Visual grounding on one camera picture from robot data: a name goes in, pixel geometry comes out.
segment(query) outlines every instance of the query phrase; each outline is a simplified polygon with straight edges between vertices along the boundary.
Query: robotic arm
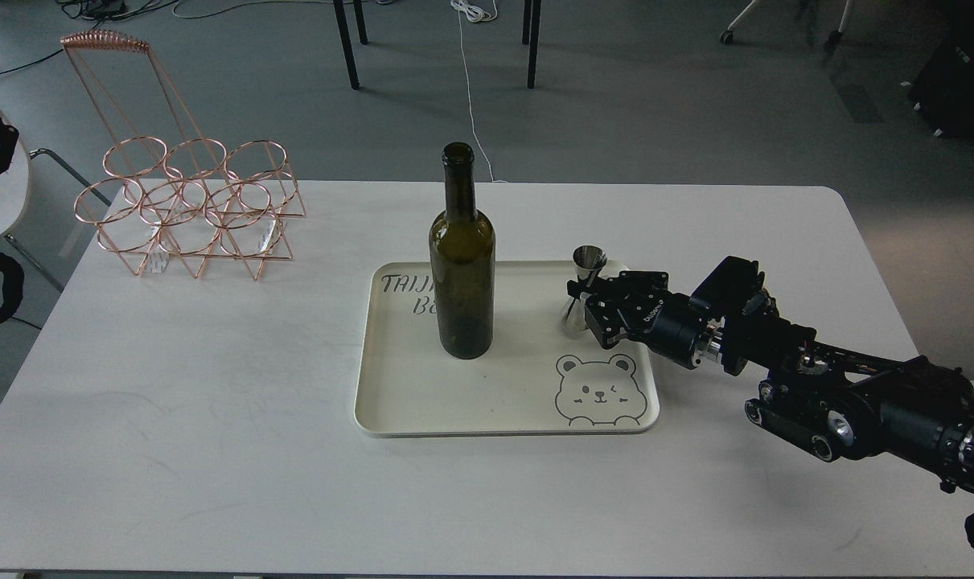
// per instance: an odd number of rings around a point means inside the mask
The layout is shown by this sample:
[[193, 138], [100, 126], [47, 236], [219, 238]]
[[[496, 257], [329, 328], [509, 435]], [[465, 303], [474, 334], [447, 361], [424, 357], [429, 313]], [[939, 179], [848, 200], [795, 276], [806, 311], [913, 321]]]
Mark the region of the robotic arm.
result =
[[[669, 292], [668, 280], [623, 271], [570, 280], [568, 293], [605, 349], [641, 342], [682, 367], [707, 358], [734, 376], [763, 366], [747, 418], [821, 461], [889, 452], [938, 475], [942, 491], [974, 494], [974, 392], [961, 370], [817, 342], [811, 327], [780, 318], [757, 261], [727, 257], [689, 296]], [[974, 549], [974, 514], [965, 527]]]

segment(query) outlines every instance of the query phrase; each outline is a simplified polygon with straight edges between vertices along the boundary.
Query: black table leg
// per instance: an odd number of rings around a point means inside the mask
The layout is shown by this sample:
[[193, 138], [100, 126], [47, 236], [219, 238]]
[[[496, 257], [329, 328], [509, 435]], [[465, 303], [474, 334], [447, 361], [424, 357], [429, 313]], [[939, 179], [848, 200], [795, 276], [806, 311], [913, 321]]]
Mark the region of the black table leg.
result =
[[358, 23], [358, 40], [362, 44], [368, 44], [368, 36], [365, 34], [365, 13], [362, 11], [361, 0], [354, 0], [355, 3], [355, 22]]
[[530, 69], [526, 74], [526, 88], [533, 88], [537, 81], [537, 43], [540, 40], [540, 3], [533, 0], [533, 14], [530, 16]]
[[523, 44], [530, 43], [530, 0], [523, 0]]
[[355, 69], [355, 55], [351, 51], [351, 33], [347, 32], [347, 15], [343, 12], [343, 0], [333, 0], [336, 11], [336, 26], [340, 29], [340, 44], [343, 45], [343, 59], [347, 62], [347, 76], [351, 78], [351, 88], [358, 89], [358, 70]]

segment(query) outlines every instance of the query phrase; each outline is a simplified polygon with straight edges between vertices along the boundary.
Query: bottle mouth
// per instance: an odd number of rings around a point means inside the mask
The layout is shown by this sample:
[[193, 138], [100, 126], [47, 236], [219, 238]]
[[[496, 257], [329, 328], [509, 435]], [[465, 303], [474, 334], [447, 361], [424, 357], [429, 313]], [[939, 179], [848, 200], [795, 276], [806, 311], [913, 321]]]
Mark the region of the bottle mouth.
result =
[[468, 143], [453, 142], [443, 147], [443, 165], [446, 167], [471, 165], [472, 161], [472, 147]]

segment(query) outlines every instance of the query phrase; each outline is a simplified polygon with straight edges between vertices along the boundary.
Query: white cable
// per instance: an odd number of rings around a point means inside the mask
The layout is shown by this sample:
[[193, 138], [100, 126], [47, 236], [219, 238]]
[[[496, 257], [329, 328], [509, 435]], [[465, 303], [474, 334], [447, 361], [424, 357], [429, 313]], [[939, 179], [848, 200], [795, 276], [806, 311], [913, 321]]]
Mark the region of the white cable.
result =
[[491, 165], [490, 157], [487, 157], [487, 152], [483, 150], [483, 144], [479, 142], [479, 135], [476, 135], [476, 118], [472, 115], [472, 82], [469, 80], [469, 63], [465, 60], [465, 33], [462, 28], [461, 15], [458, 16], [458, 45], [462, 49], [462, 66], [465, 67], [465, 93], [469, 99], [469, 121], [472, 122], [472, 138], [476, 140], [479, 153], [483, 154], [483, 161], [487, 162], [487, 171], [490, 172], [490, 183], [508, 183], [508, 181], [494, 179], [494, 165]]
[[480, 23], [480, 22], [490, 22], [492, 19], [497, 18], [497, 0], [494, 2], [494, 14], [490, 14], [483, 8], [476, 6], [475, 4], [470, 4], [466, 0], [450, 0], [450, 7], [454, 8], [458, 12], [462, 12], [465, 18], [468, 18], [469, 22]]

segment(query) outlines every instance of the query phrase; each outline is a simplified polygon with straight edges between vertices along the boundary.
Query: bottle neck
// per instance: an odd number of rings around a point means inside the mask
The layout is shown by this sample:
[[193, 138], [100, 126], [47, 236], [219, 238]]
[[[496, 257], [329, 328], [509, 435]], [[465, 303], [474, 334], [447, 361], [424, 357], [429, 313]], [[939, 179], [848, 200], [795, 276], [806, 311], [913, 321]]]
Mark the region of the bottle neck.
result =
[[450, 223], [459, 221], [475, 221], [479, 217], [476, 211], [475, 186], [472, 184], [472, 165], [445, 167], [443, 187], [446, 194], [445, 219]]

